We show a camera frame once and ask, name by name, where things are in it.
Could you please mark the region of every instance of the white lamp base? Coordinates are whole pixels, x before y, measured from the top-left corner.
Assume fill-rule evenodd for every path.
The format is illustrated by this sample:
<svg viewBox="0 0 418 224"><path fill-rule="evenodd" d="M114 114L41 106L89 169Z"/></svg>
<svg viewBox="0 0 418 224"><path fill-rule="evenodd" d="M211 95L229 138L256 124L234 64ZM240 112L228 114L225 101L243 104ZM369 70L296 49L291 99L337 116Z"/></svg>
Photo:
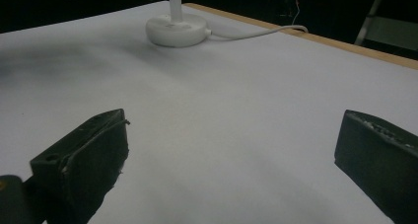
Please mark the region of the white lamp base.
<svg viewBox="0 0 418 224"><path fill-rule="evenodd" d="M158 45L186 47L205 40L210 31L202 17L183 14L181 22L172 22L170 15L150 19L146 25L148 39Z"/></svg>

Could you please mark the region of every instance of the white tabletop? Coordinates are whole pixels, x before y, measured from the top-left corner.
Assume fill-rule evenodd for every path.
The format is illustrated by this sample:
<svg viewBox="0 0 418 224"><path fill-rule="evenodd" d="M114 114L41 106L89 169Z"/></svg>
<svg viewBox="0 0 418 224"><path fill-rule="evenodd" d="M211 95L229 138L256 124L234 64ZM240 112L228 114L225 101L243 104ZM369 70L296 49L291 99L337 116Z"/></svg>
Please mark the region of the white tabletop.
<svg viewBox="0 0 418 224"><path fill-rule="evenodd" d="M184 7L223 32L259 27ZM418 71L285 34L146 39L167 2L0 35L0 174L123 108L130 153L90 223L391 223L334 164L345 110L418 133Z"/></svg>

